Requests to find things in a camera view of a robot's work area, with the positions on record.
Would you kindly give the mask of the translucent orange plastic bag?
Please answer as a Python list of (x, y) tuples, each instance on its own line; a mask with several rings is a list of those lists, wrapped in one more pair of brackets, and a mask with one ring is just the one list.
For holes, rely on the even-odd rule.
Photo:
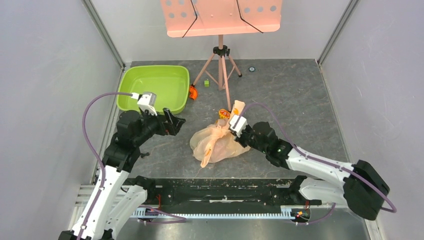
[(201, 168), (237, 157), (251, 149), (235, 141), (235, 136), (230, 131), (229, 118), (218, 119), (214, 124), (195, 132), (189, 141), (189, 146), (194, 158), (200, 161)]

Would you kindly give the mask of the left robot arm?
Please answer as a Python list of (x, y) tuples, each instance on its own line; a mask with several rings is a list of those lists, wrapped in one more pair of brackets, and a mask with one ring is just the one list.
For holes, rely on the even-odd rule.
[(132, 180), (123, 199), (113, 202), (127, 180), (134, 164), (145, 156), (140, 147), (154, 135), (176, 136), (184, 118), (177, 117), (168, 108), (163, 114), (147, 111), (124, 111), (116, 123), (109, 146), (104, 152), (102, 167), (95, 188), (79, 220), (70, 229), (62, 231), (60, 240), (115, 240), (120, 230), (143, 203), (151, 204), (157, 198), (155, 181), (138, 176)]

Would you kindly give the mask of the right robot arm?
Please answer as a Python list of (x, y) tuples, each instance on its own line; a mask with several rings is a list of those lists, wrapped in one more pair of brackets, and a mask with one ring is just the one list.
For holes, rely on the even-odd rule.
[(280, 139), (268, 122), (247, 124), (245, 118), (229, 124), (234, 139), (244, 148), (263, 154), (274, 166), (309, 174), (290, 185), (289, 199), (295, 204), (322, 201), (346, 205), (358, 216), (374, 221), (384, 209), (390, 188), (367, 161), (340, 162), (312, 154)]

